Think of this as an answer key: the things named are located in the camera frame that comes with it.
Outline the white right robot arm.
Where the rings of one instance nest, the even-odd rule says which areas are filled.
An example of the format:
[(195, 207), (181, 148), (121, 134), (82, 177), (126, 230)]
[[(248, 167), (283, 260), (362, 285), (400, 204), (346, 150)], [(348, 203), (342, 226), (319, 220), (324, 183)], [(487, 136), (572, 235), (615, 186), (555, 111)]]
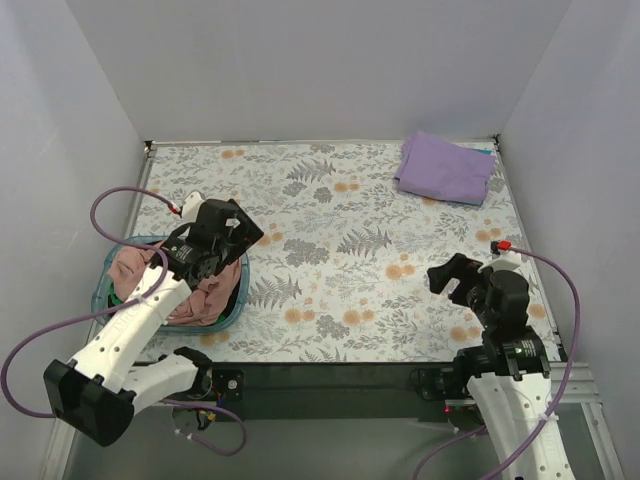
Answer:
[(506, 242), (495, 244), (487, 264), (457, 253), (428, 269), (428, 285), (439, 294), (457, 280), (450, 301), (470, 309), (483, 327), (481, 345), (454, 358), (452, 383), (475, 401), (499, 460), (487, 478), (572, 479), (555, 410), (573, 363), (554, 387), (546, 348), (528, 324), (529, 283), (517, 271), (521, 253)]

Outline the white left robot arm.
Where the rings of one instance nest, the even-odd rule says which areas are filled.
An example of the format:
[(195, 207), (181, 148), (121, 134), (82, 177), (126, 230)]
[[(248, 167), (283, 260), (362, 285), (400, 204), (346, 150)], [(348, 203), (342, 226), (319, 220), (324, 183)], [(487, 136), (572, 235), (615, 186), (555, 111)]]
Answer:
[(233, 200), (188, 200), (185, 222), (154, 253), (127, 301), (68, 362), (54, 360), (43, 378), (53, 414), (100, 446), (109, 446), (134, 416), (168, 399), (213, 408), (238, 399), (239, 371), (218, 371), (205, 354), (181, 347), (136, 368), (136, 359), (170, 314), (199, 284), (241, 258), (263, 235)]

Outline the pink t shirt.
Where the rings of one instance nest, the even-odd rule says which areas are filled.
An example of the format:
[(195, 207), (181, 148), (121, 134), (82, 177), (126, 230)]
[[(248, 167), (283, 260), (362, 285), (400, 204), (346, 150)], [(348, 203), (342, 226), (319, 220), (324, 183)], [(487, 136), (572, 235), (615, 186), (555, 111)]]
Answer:
[[(153, 255), (153, 251), (137, 247), (124, 246), (119, 249), (107, 272), (119, 300), (128, 299)], [(201, 281), (191, 295), (169, 316), (169, 325), (213, 325), (231, 301), (232, 293), (241, 279), (241, 271), (242, 264), (238, 259), (226, 266), (218, 276), (210, 276)]]

